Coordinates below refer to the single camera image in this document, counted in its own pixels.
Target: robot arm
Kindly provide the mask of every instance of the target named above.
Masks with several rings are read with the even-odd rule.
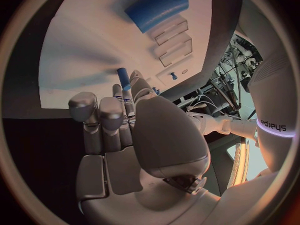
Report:
[[[255,120],[233,120],[232,117],[226,115],[212,117],[196,112],[188,112],[187,116],[194,122],[202,135],[214,131],[225,135],[232,133],[257,142],[257,123]]]

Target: blue foam cylinder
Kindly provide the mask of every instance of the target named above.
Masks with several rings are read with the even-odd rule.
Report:
[[[142,33],[189,8],[189,0],[138,0],[125,10]]]
[[[128,91],[129,89],[131,89],[130,80],[129,80],[126,68],[124,68],[124,67],[119,68],[116,72],[119,76],[123,90]]]

